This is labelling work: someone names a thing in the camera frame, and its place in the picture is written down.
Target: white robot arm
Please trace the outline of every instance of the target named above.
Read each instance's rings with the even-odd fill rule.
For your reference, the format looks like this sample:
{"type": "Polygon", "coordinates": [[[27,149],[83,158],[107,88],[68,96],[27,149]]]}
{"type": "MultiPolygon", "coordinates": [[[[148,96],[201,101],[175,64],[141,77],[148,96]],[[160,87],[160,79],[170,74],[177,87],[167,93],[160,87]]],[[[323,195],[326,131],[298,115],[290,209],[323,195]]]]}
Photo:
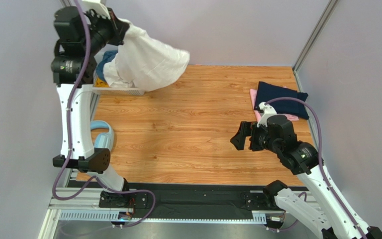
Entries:
{"type": "Polygon", "coordinates": [[[54,26],[60,39],[54,49],[55,58],[51,69],[62,109],[63,143],[60,155],[53,158],[53,165],[62,167],[69,155],[67,168],[75,168],[96,176],[108,188],[123,191],[126,181],[110,165],[110,151],[106,148],[94,148],[90,132],[90,103],[96,68],[94,56],[106,44],[123,44],[123,38],[129,28],[128,23],[120,21],[113,11],[101,2],[83,1],[88,9],[86,16],[91,23],[91,55],[71,102],[69,94],[74,88],[85,58],[85,31],[75,6],[62,8],[54,14],[54,26]],[[67,114],[70,114],[72,123],[68,123],[67,114]],[[68,133],[71,133],[72,148],[69,148],[68,133]]]}
{"type": "Polygon", "coordinates": [[[261,103],[259,107],[259,122],[241,122],[231,143],[237,150],[243,150],[245,137],[250,136],[251,150],[267,149],[277,154],[282,165],[291,170],[313,194],[323,213],[297,197],[281,181],[266,186],[263,192],[267,198],[291,213],[320,239],[382,239],[380,229],[370,227],[353,210],[331,179],[326,166],[319,165],[317,150],[309,143],[297,141],[292,122],[285,116],[277,115],[270,105],[261,103]],[[330,186],[324,180],[321,167],[330,186]]]}

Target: white wall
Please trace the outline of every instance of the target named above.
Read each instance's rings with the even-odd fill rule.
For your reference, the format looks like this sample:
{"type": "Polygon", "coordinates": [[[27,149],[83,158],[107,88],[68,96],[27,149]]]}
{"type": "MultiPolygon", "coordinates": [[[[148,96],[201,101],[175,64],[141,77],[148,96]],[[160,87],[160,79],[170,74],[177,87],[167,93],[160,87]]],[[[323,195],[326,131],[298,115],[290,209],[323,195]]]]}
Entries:
{"type": "Polygon", "coordinates": [[[341,0],[298,76],[335,182],[382,229],[382,1],[341,0]]]}
{"type": "Polygon", "coordinates": [[[108,0],[191,64],[293,65],[328,0],[108,0]]]}
{"type": "Polygon", "coordinates": [[[0,1],[0,239],[37,238],[61,146],[50,63],[56,0],[0,1]]]}

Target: wooden table surface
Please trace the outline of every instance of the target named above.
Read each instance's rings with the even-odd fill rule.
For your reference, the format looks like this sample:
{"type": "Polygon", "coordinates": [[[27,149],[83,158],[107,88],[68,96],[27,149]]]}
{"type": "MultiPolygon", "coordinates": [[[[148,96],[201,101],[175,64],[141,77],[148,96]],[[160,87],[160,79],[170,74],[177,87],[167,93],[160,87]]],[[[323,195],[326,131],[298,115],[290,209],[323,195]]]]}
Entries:
{"type": "MultiPolygon", "coordinates": [[[[188,66],[176,83],[144,96],[102,96],[95,119],[115,131],[111,164],[129,182],[302,185],[275,154],[229,142],[241,121],[255,121],[249,90],[259,81],[297,89],[291,67],[188,66]]],[[[313,144],[306,120],[293,125],[313,144]]]]}

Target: laundry basket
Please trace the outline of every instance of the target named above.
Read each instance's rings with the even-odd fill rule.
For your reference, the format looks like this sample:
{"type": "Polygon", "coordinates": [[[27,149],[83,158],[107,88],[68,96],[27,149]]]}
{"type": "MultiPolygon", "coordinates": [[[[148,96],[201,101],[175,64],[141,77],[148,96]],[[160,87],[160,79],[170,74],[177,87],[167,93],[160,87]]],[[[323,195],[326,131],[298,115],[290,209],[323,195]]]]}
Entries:
{"type": "Polygon", "coordinates": [[[144,90],[140,88],[114,88],[109,87],[97,87],[97,82],[101,82],[96,72],[94,72],[94,87],[93,92],[98,95],[130,95],[130,96],[142,96],[144,90]]]}

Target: navy blue cloth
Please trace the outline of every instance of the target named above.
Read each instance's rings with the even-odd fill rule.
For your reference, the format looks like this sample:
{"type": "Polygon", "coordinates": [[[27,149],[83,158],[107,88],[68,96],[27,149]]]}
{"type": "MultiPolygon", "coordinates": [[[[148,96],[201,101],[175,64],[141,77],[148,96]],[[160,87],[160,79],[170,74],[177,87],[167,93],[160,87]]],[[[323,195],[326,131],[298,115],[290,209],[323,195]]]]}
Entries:
{"type": "MultiPolygon", "coordinates": [[[[259,110],[259,104],[261,102],[267,102],[278,97],[292,97],[305,102],[308,96],[308,93],[300,93],[294,90],[290,90],[280,86],[274,86],[266,82],[260,81],[259,88],[257,89],[254,110],[259,110]]],[[[290,114],[306,120],[309,119],[309,115],[307,114],[306,108],[304,107],[304,105],[298,102],[277,101],[271,103],[271,106],[275,108],[275,111],[278,114],[290,114]]]]}
{"type": "Polygon", "coordinates": [[[116,54],[117,54],[117,50],[106,51],[103,55],[103,60],[97,65],[97,68],[95,69],[95,72],[97,73],[98,77],[100,77],[100,79],[102,79],[104,82],[106,82],[104,79],[103,71],[102,71],[104,64],[107,62],[111,62],[116,56],[116,54]]]}

